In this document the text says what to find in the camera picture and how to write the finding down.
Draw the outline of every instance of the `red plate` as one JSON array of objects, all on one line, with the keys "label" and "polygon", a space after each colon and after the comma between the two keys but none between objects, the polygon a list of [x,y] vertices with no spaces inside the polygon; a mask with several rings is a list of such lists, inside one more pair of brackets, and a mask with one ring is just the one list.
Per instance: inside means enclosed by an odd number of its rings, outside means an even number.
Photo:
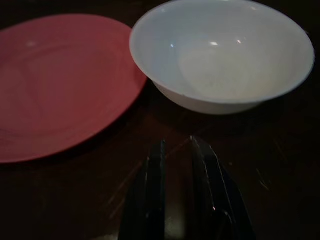
[{"label": "red plate", "polygon": [[131,29],[82,14],[0,32],[0,163],[75,146],[119,118],[146,82],[129,50]]}]

